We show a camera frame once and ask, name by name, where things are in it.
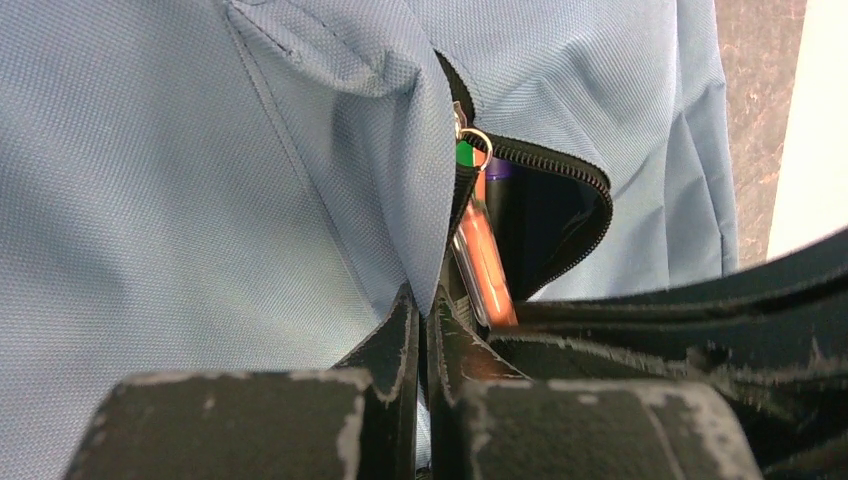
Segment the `pen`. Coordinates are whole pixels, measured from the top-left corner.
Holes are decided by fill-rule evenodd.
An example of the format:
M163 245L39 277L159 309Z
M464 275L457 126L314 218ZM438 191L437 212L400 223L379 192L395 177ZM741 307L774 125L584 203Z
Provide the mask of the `pen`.
M524 238L524 203L521 172L511 163L492 158L486 168L486 208L497 241L501 263L511 287L519 277Z

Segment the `light blue backpack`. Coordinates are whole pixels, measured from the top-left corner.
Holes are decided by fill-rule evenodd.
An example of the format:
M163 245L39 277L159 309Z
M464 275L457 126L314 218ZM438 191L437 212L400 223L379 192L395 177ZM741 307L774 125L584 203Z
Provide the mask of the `light blue backpack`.
M59 476L130 373L326 368L407 281L428 312L459 100L437 52L475 126L608 176L603 240L533 298L735 267L711 0L6 4L0 478Z

